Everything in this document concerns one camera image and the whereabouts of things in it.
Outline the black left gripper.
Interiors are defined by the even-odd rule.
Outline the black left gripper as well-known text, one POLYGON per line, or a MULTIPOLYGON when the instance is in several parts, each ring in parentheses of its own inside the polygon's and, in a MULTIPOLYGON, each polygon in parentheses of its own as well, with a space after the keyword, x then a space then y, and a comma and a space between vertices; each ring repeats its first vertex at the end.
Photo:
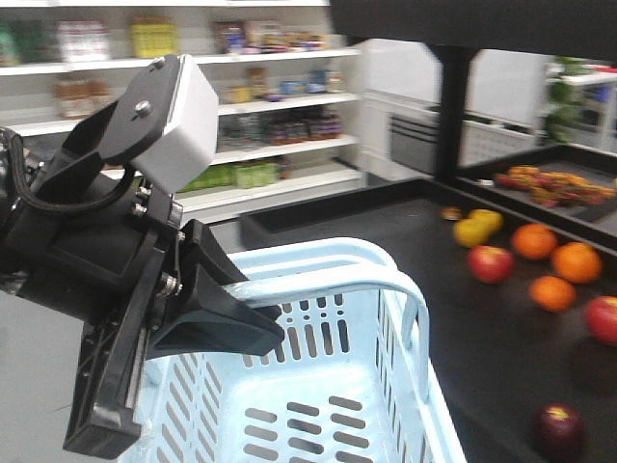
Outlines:
POLYGON ((284 340, 278 306, 253 309, 225 290, 248 278, 210 228, 192 219, 181 229, 182 290, 167 300, 148 341, 172 192, 154 186, 154 204, 136 217, 133 178, 167 132, 182 65, 165 55, 142 68, 48 160, 26 153, 15 131, 1 131, 1 272, 17 279, 18 296, 97 323, 82 333, 68 452, 116 459, 137 443, 146 357, 263 356, 284 340))

